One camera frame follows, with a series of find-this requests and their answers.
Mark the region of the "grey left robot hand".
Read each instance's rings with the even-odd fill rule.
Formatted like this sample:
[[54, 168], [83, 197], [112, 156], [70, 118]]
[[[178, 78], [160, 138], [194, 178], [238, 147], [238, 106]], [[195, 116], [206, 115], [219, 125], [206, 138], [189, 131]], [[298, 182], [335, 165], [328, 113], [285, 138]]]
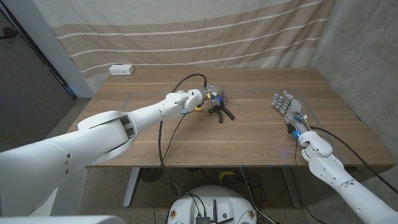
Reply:
[[203, 97], [203, 101], [211, 100], [214, 106], [225, 105], [227, 102], [227, 96], [224, 88], [219, 85], [207, 84], [206, 87], [201, 88], [200, 92]]

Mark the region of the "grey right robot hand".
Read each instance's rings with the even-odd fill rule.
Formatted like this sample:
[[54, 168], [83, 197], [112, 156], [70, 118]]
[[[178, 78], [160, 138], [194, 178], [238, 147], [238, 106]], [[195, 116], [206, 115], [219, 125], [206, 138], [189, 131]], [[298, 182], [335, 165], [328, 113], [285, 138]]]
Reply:
[[302, 107], [295, 97], [284, 90], [284, 95], [277, 93], [273, 96], [272, 106], [279, 111], [287, 123], [287, 132], [298, 139], [303, 133], [310, 130], [307, 115], [302, 113]]

